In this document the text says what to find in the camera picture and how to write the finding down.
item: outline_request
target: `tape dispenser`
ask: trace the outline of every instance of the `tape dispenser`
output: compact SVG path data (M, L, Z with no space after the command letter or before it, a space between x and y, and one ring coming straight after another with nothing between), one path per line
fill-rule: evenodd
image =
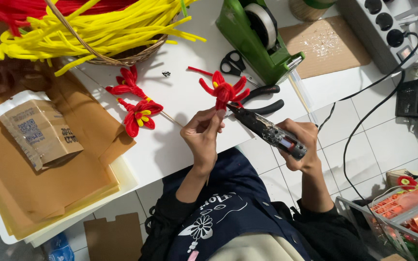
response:
M224 0L216 25L266 85L285 80L305 58L288 52L264 0Z

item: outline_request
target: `person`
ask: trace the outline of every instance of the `person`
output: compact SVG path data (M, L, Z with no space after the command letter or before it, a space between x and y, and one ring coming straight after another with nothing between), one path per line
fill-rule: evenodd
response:
M140 260L375 260L330 198L315 124L291 119L278 124L308 148L299 161L280 151L288 169L302 172L300 214L293 218L283 202L270 202L240 151L216 153L224 114L215 108L199 111L181 130L194 164L163 178L164 193L145 222L148 238Z

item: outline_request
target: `basket handle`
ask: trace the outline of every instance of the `basket handle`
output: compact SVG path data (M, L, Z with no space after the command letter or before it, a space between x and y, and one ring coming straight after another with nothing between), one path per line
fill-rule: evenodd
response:
M69 32L72 33L73 36L75 36L75 38L78 39L78 41L80 42L80 44L82 44L86 50L88 50L91 54L96 55L96 57L102 59L105 62L109 62L109 63L113 63L113 64L117 64L120 63L123 66L128 66L122 62L119 62L117 60L114 60L112 58L106 57L102 54L99 54L98 52L96 52L95 50L93 50L93 48L91 48L90 45L88 45L79 35L77 32L75 32L75 30L73 30L72 26L69 24L69 22L67 22L66 18L61 14L61 12L59 11L59 9L55 6L55 4L53 4L51 2L51 0L45 0L45 3L49 6L49 8L51 8L52 12L55 14L55 16L59 19L59 21L67 28L67 30L69 30Z

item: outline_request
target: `red flower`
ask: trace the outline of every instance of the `red flower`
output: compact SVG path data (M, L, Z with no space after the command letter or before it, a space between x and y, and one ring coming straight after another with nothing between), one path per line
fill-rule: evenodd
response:
M107 86L106 91L113 95L121 95L127 92L131 92L136 96L142 99L149 99L148 96L145 95L143 90L136 85L136 79L138 78L138 72L136 71L136 66L130 67L130 70L126 68L120 68L121 76L116 76L118 86L111 87Z
M405 185L409 185L406 187L402 187L405 190L410 190L410 189L414 189L418 183L417 181L414 180L414 178L410 177L410 176L400 176L398 178L398 185L399 186L405 186Z
M212 86L214 89L209 88L205 81L201 78L199 79L201 86L212 96L217 97L216 100L216 109L227 110L228 102L239 102L242 99L246 98L249 95L249 89L244 90L240 95L237 96L238 92L241 92L243 87L246 85L246 77L243 76L241 79L234 85L225 82L224 77L219 71L216 71L212 76Z
M147 100L141 100L136 105L126 103L121 98L118 98L117 101L128 111L124 124L125 130L132 138L135 138L138 135L139 128L142 126L146 126L153 130L156 125L149 116L160 113L164 109L162 105L148 102Z

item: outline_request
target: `white tabletop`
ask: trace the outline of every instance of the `white tabletop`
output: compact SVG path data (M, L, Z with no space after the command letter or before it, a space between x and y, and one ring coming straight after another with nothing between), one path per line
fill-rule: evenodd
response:
M211 108L215 104L215 97L207 94L198 83L199 78L210 83L210 77L188 71L187 67L193 66L214 72L219 69L222 58L229 51L234 50L215 25L222 2L223 0L201 0L193 3L189 9L189 15L193 19L177 27L184 32L206 38L206 43L191 42L171 36L169 39L177 40L177 45L164 44L156 55L137 65L137 85L153 100L162 104L164 111L182 125L185 125L197 111ZM266 0L266 3L275 16L279 28L300 23L290 14L286 0ZM324 17L335 15L338 15L338 12L333 7ZM103 89L103 86L117 85L115 76L120 75L118 67L85 63L71 71L115 119L123 122L125 109L117 103L116 97ZM163 71L170 72L171 76L163 76ZM250 68L247 68L247 72L255 76ZM319 109L368 86L381 77L382 74L372 62L362 67L308 78L304 80L304 84L314 103L313 109ZM231 83L238 80L235 76L225 76L225 79ZM290 83L285 81L279 86L280 93L273 97L259 97L248 103L247 108L264 107L278 99L283 99L285 106L269 115L267 117L269 120L280 122L286 118L296 119L306 115L306 110ZM138 102L137 97L131 94L120 97L133 104ZM153 116L153 119L156 122L156 129L140 128L135 139L136 145L125 153L139 181L139 187L193 163L192 154L179 135L180 127L162 114ZM226 124L224 132L217 137L218 152L254 137L251 131L233 117L225 119L224 122Z

